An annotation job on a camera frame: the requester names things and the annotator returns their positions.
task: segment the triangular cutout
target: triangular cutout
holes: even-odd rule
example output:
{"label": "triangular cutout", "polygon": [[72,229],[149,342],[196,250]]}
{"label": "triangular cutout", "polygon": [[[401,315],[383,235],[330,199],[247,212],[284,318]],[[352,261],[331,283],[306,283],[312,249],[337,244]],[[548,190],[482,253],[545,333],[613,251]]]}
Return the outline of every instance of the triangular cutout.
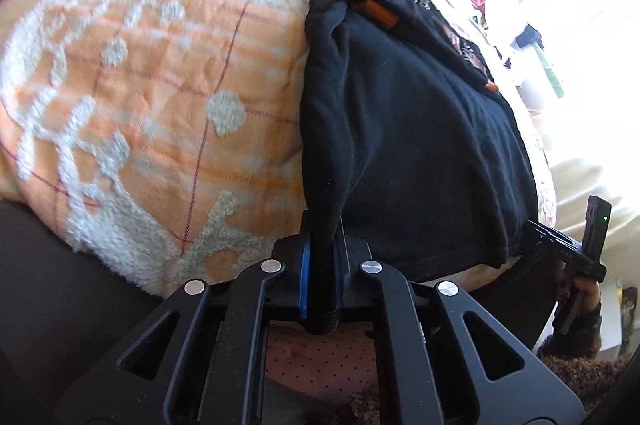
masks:
{"label": "triangular cutout", "polygon": [[489,380],[498,380],[524,368],[524,360],[478,315],[467,312],[463,320]]}
{"label": "triangular cutout", "polygon": [[153,380],[158,375],[162,357],[179,320],[179,313],[167,313],[120,361],[120,368],[140,378]]}

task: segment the person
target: person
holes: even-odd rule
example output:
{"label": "person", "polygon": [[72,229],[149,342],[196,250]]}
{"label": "person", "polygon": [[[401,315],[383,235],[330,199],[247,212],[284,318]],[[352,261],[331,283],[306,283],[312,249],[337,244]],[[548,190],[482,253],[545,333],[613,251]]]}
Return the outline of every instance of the person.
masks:
{"label": "person", "polygon": [[[616,360],[597,360],[602,344],[600,338],[600,285],[587,277],[575,277],[574,285],[585,293],[578,317],[569,333],[562,335],[556,329],[538,350],[538,357],[580,398],[586,413],[590,413],[615,384],[624,371],[630,356]],[[556,299],[565,303],[570,286],[564,269],[559,272]],[[322,425],[378,425],[380,406],[377,384],[352,395],[337,408],[334,415]]]}

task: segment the blue strip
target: blue strip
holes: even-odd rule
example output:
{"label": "blue strip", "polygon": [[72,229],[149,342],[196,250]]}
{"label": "blue strip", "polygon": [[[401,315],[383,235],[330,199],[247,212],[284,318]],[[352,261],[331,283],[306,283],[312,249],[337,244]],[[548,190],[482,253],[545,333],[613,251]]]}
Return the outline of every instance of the blue strip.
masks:
{"label": "blue strip", "polygon": [[305,241],[305,247],[302,249],[302,261],[300,262],[300,300],[298,307],[300,309],[300,318],[306,319],[306,296],[309,283],[309,252],[311,251],[311,241]]}

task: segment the orange plaid fabric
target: orange plaid fabric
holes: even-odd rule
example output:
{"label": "orange plaid fabric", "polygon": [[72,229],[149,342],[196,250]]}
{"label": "orange plaid fabric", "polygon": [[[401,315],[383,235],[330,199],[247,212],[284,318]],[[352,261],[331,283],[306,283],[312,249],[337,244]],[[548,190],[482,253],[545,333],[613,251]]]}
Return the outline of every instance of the orange plaid fabric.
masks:
{"label": "orange plaid fabric", "polygon": [[0,26],[3,195],[155,294],[268,256],[305,208],[308,1],[23,0]]}

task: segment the round metal bolt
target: round metal bolt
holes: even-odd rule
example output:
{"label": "round metal bolt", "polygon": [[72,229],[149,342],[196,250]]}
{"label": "round metal bolt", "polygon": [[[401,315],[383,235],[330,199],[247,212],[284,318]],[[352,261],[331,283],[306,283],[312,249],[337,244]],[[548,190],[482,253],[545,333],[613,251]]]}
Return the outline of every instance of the round metal bolt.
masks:
{"label": "round metal bolt", "polygon": [[360,267],[366,273],[380,273],[382,271],[382,264],[378,261],[365,261]]}
{"label": "round metal bolt", "polygon": [[190,280],[184,285],[184,290],[190,295],[198,295],[204,291],[205,285],[199,279]]}
{"label": "round metal bolt", "polygon": [[262,263],[262,266],[260,267],[265,273],[276,273],[276,271],[280,271],[280,268],[282,268],[282,264],[280,263],[280,261],[276,261],[275,259],[267,259]]}
{"label": "round metal bolt", "polygon": [[453,295],[457,295],[460,289],[457,284],[446,280],[438,284],[438,291],[447,297],[452,297]]}

